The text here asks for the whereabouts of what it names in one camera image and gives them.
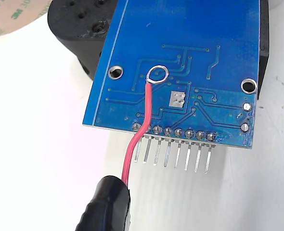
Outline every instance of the white surface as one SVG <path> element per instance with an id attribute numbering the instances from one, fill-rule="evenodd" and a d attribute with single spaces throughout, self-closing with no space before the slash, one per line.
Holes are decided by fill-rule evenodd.
<path id="1" fill-rule="evenodd" d="M 131 135 L 82 126 L 91 81 L 46 16 L 0 37 L 0 231 L 73 231 L 99 179 L 120 176 Z M 205 175 L 132 165 L 131 231 L 284 231 L 284 3 L 271 11 L 271 53 L 252 150 L 217 147 Z"/>

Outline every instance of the metal pin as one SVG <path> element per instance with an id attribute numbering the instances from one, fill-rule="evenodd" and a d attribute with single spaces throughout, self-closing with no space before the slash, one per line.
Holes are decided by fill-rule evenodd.
<path id="1" fill-rule="evenodd" d="M 185 164 L 185 171 L 187 171 L 187 169 L 188 169 L 190 152 L 191 152 L 191 143 L 189 143 L 189 145 L 188 145 L 187 156 L 186 156 L 186 164 Z"/>
<path id="2" fill-rule="evenodd" d="M 146 164 L 146 162 L 147 162 L 148 154 L 150 152 L 151 142 L 152 142 L 152 137 L 150 136 L 148 138 L 148 142 L 147 142 L 147 146 L 146 146 L 146 152 L 145 152 L 145 156 L 144 156 L 144 160 L 143 160 L 144 164 Z"/>
<path id="3" fill-rule="evenodd" d="M 168 159 L 169 159 L 170 150 L 171 150 L 171 142 L 172 142 L 172 140 L 169 140 L 167 152 L 166 152 L 166 157 L 165 157 L 165 162 L 163 164 L 164 167 L 166 167 L 168 165 Z"/>
<path id="4" fill-rule="evenodd" d="M 156 149 L 156 155 L 155 155 L 155 160 L 154 160 L 154 166 L 156 166 L 157 163 L 158 163 L 158 157 L 159 157 L 159 152 L 160 152 L 161 141 L 162 141 L 162 138 L 160 138 L 158 140 L 157 149 Z"/>
<path id="5" fill-rule="evenodd" d="M 181 153 L 181 144 L 183 143 L 183 141 L 179 142 L 179 145 L 177 147 L 177 154 L 176 154 L 176 162 L 175 162 L 175 167 L 177 167 L 177 163 L 179 162 L 179 157 L 180 157 L 180 153 Z"/>
<path id="6" fill-rule="evenodd" d="M 138 162 L 139 154 L 140 154 L 140 149 L 141 149 L 141 143 L 142 143 L 142 138 L 138 142 L 138 147 L 136 150 L 136 155 L 134 156 L 134 162 Z"/>
<path id="7" fill-rule="evenodd" d="M 198 171 L 198 166 L 199 166 L 199 161 L 200 161 L 200 155 L 201 155 L 201 149 L 202 149 L 202 144 L 199 144 L 198 155 L 197 155 L 197 157 L 196 157 L 196 163 L 195 163 L 194 172 L 197 172 L 197 171 Z"/>
<path id="8" fill-rule="evenodd" d="M 208 148 L 208 154 L 207 154 L 207 161 L 206 161 L 205 173 L 208 172 L 209 161 L 210 161 L 210 155 L 211 155 L 211 147 Z"/>

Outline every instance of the mounting hole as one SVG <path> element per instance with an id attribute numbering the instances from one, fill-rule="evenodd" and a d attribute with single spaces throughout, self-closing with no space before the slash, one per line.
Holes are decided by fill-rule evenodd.
<path id="1" fill-rule="evenodd" d="M 242 81 L 241 88 L 246 94 L 253 94 L 257 91 L 258 85 L 256 81 L 251 78 L 246 78 Z"/>
<path id="2" fill-rule="evenodd" d="M 94 33 L 101 32 L 101 31 L 103 31 L 103 27 L 104 27 L 103 23 L 95 23 L 92 26 L 92 31 Z"/>
<path id="3" fill-rule="evenodd" d="M 121 66 L 113 66 L 109 69 L 108 76 L 113 79 L 119 79 L 122 77 L 124 70 Z"/>
<path id="4" fill-rule="evenodd" d="M 78 14 L 78 17 L 79 17 L 80 19 L 84 18 L 85 16 L 86 16 L 86 12 L 83 12 L 83 13 Z"/>

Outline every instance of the printed circuit board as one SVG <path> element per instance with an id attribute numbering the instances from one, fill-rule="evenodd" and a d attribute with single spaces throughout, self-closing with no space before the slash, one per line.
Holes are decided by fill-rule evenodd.
<path id="1" fill-rule="evenodd" d="M 150 136 L 251 148 L 259 21 L 259 0 L 119 0 L 83 124 L 136 131 L 162 65 Z"/>

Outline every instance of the wire loop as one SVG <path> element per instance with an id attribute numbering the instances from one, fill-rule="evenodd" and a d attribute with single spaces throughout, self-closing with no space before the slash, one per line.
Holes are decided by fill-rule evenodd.
<path id="1" fill-rule="evenodd" d="M 150 78 L 151 72 L 156 70 L 156 69 L 163 69 L 165 71 L 166 74 L 165 74 L 165 77 L 163 79 L 161 79 L 161 80 L 152 80 Z M 166 81 L 168 76 L 169 76 L 169 71 L 168 71 L 168 69 L 165 66 L 162 66 L 162 65 L 153 66 L 146 74 L 146 82 L 152 83 L 152 84 L 161 84 L 161 83 L 164 83 Z"/>

